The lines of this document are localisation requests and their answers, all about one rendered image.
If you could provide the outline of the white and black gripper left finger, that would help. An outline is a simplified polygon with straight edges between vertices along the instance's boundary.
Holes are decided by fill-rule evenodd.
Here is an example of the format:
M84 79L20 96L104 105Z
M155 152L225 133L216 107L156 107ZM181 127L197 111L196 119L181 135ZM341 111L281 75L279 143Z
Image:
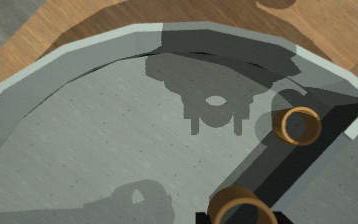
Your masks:
M196 212L196 224L212 224L210 216L205 212Z

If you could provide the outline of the bronze bushing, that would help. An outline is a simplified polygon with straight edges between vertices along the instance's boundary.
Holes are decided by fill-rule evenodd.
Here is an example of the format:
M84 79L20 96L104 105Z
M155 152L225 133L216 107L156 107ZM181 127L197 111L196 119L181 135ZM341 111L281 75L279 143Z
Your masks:
M257 206L257 224L278 224L275 215L256 195L246 188L231 186L217 192L211 199L207 215L212 224L219 224L224 213L238 204L252 204Z
M292 140L285 130L285 121L292 112L299 114L305 123L304 133L296 140ZM305 146L313 143L319 137L321 127L321 120L317 113L310 108L301 106L279 111L272 122L273 133L280 141L298 146Z

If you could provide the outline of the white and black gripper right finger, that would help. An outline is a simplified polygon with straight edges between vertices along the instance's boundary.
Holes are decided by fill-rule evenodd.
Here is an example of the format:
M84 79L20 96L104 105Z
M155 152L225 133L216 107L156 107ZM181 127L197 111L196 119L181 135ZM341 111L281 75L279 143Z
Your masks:
M278 224L294 224L281 211L272 211Z

